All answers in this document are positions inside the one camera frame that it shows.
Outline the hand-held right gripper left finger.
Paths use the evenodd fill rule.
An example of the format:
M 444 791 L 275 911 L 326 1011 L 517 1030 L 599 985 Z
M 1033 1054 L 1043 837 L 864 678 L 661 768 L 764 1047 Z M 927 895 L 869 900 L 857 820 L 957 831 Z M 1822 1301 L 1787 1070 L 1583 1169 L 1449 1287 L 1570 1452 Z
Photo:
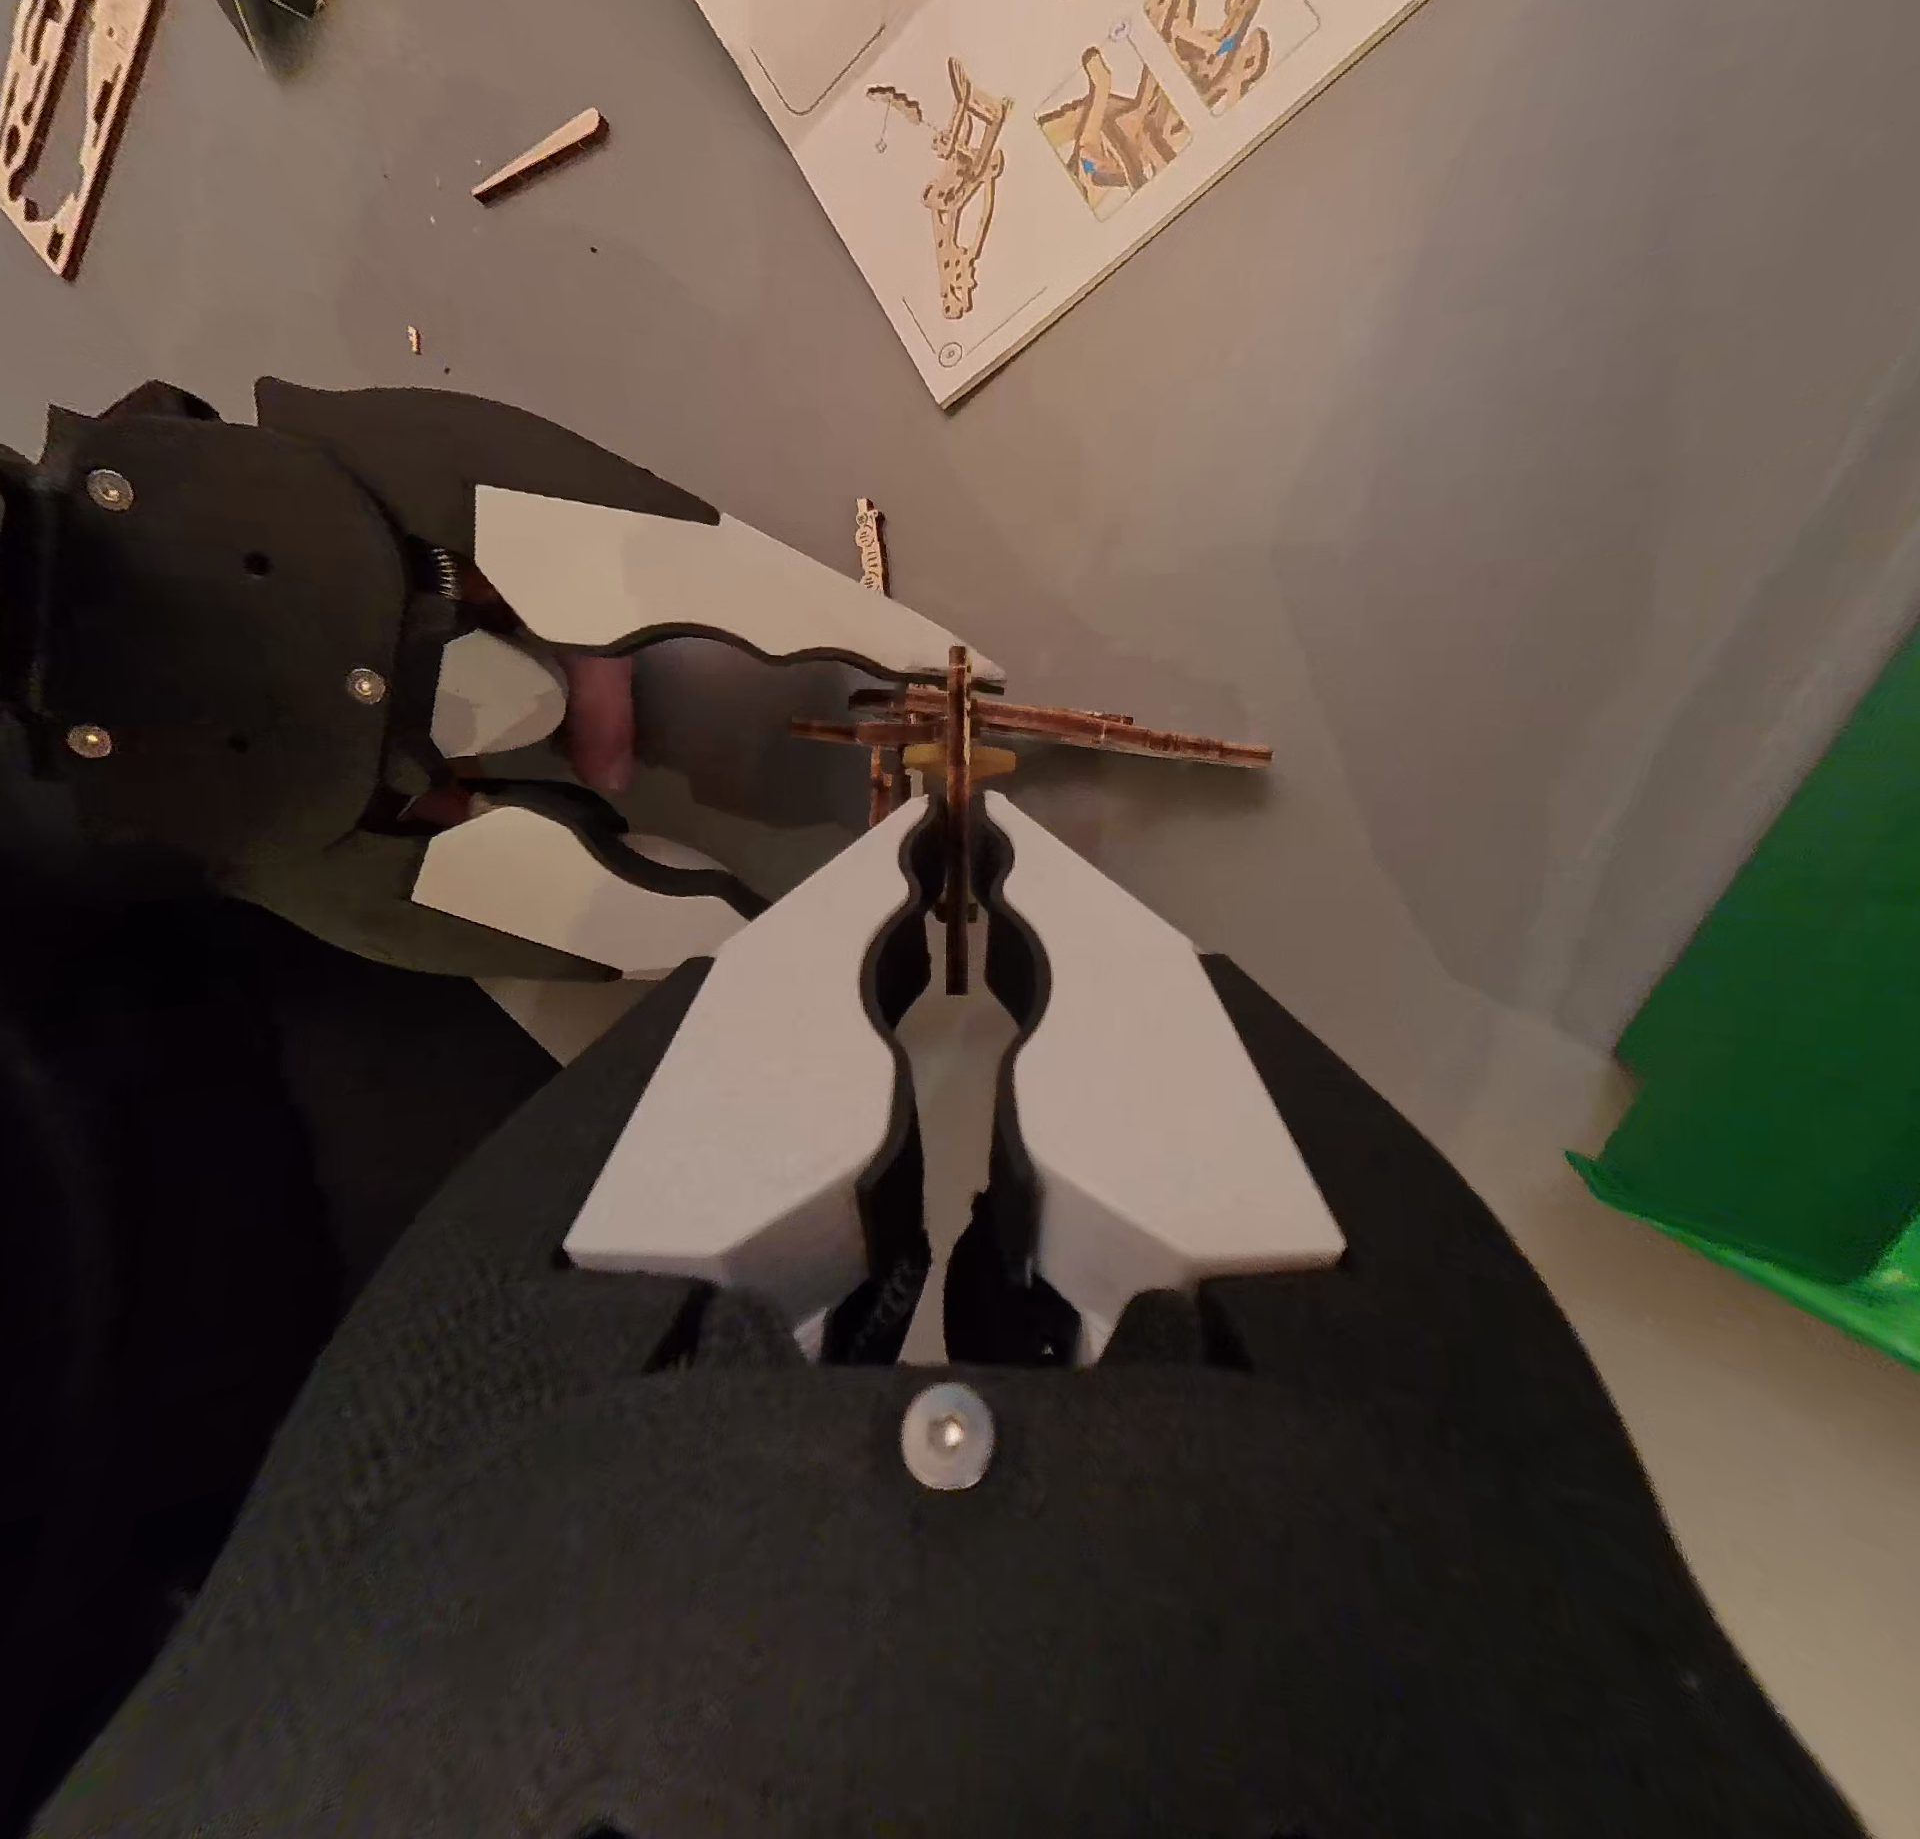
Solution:
M 893 1366 L 927 1272 L 904 1014 L 929 986 L 916 798 L 729 939 L 582 1212 L 575 1266 L 751 1293 L 830 1366 Z

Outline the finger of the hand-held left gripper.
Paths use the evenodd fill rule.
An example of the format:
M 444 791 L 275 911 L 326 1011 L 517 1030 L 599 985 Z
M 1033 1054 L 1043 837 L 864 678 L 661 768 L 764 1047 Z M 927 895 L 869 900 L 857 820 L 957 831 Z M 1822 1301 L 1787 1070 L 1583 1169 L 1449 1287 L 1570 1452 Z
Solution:
M 777 538 L 479 485 L 473 561 L 541 642 L 622 656 L 707 637 L 769 662 L 828 661 L 889 682 L 946 678 L 962 642 Z
M 475 786 L 468 817 L 426 840 L 410 902 L 514 942 L 486 973 L 622 982 L 710 958 L 769 910 L 707 854 L 639 837 L 609 799 L 559 781 Z

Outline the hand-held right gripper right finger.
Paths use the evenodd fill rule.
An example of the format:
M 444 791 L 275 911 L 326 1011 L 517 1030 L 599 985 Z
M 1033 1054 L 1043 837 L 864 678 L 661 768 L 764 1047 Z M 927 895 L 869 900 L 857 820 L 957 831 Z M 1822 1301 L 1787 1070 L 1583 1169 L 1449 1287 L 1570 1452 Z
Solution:
M 1014 1023 L 976 1249 L 1040 1359 L 1096 1362 L 1153 1293 L 1339 1264 L 1346 1236 L 1196 944 L 999 794 L 976 897 Z

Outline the wooden model lever assembly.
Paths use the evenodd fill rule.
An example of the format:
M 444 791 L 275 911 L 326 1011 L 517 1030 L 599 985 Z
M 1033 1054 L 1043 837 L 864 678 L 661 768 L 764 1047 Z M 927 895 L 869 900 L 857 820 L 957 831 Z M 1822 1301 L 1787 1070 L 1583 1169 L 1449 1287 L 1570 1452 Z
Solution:
M 995 781 L 1018 769 L 1018 754 L 1009 748 L 988 747 L 980 766 L 973 760 L 973 659 L 964 646 L 948 649 L 941 709 L 927 737 L 903 748 L 901 762 L 941 802 L 946 865 L 939 919 L 946 929 L 946 991 L 949 996 L 964 996 L 971 989 L 976 772 Z

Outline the person's left hand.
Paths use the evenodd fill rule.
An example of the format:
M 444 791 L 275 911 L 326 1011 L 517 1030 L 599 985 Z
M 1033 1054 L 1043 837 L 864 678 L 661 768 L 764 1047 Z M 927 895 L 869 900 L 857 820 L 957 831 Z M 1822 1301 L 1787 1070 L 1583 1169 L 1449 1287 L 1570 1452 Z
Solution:
M 623 656 L 563 652 L 565 760 L 602 796 L 626 791 L 637 769 L 633 662 Z

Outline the wooden wedge stick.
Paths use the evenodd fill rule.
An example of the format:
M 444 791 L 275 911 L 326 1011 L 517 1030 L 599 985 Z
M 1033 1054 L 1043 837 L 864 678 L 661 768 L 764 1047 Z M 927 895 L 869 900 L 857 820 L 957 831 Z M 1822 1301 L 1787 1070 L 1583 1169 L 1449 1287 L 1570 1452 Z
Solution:
M 609 137 L 609 122 L 598 108 L 582 109 L 552 133 L 521 151 L 497 171 L 488 173 L 470 188 L 472 202 L 492 206 L 499 200 L 523 194 L 551 171 L 586 157 Z

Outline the laser-cut wooden kit sheet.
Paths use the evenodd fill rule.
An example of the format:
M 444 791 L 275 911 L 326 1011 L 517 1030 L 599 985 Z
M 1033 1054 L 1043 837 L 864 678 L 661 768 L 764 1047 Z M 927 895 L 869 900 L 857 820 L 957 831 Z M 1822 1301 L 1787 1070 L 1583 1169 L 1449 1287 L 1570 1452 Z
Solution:
M 3 89 L 5 216 L 79 273 L 166 0 L 14 0 Z

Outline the open instruction booklet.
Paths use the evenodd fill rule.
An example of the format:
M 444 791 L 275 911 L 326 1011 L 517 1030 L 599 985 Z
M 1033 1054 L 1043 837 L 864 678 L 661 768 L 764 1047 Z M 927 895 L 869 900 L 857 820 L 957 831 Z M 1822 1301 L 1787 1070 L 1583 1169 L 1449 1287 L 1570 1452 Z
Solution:
M 692 0 L 949 409 L 1427 0 Z

